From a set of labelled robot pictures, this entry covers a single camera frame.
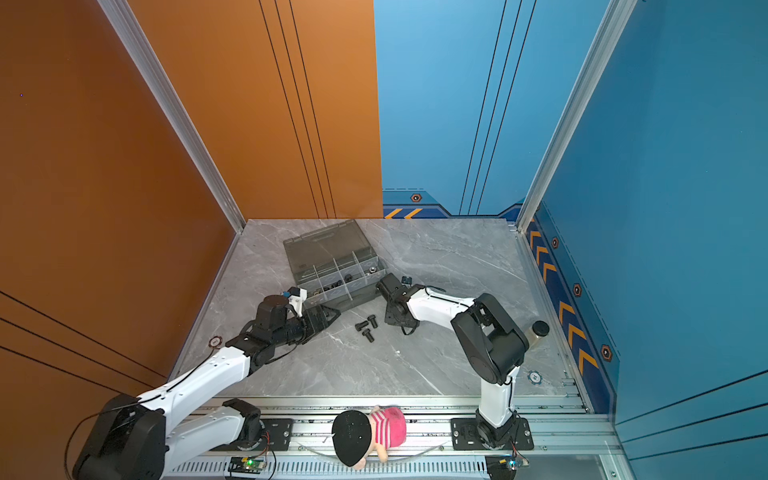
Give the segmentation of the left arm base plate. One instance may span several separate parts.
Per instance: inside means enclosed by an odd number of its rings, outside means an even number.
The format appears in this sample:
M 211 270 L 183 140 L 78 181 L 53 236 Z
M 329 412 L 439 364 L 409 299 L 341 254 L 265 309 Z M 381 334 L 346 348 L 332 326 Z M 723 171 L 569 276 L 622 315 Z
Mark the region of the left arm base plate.
M 293 426 L 289 418 L 246 420 L 233 445 L 241 451 L 288 451 Z

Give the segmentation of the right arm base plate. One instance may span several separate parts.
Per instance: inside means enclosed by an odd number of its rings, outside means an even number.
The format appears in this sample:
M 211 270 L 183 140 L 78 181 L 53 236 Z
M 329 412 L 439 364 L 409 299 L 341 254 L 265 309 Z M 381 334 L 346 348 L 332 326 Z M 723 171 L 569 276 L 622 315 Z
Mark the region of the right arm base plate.
M 501 427 L 494 427 L 480 417 L 452 418 L 451 440 L 454 450 L 516 450 L 535 448 L 528 420 L 513 415 Z

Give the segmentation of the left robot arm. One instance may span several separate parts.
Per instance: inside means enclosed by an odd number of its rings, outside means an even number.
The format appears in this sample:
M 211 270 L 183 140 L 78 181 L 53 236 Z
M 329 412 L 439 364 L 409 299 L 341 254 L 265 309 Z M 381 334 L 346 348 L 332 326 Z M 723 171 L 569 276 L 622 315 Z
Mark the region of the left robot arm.
M 284 293 L 264 298 L 256 316 L 234 338 L 211 341 L 208 356 L 180 377 L 137 397 L 119 394 L 91 415 L 94 425 L 70 479 L 160 479 L 213 448 L 250 450 L 268 445 L 259 407 L 230 399 L 214 412 L 189 416 L 228 387 L 278 360 L 277 348 L 298 347 L 332 325 L 340 310 Z

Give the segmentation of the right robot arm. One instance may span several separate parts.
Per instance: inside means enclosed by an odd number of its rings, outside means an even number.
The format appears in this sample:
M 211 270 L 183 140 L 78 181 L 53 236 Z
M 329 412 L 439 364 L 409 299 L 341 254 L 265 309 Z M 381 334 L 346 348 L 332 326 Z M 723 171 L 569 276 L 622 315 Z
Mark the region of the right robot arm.
M 452 331 L 481 378 L 475 431 L 489 450 L 517 447 L 524 419 L 514 407 L 516 380 L 531 341 L 499 301 L 483 293 L 459 298 L 425 285 L 407 286 L 393 274 L 377 285 L 386 300 L 385 322 L 408 336 L 423 323 Z

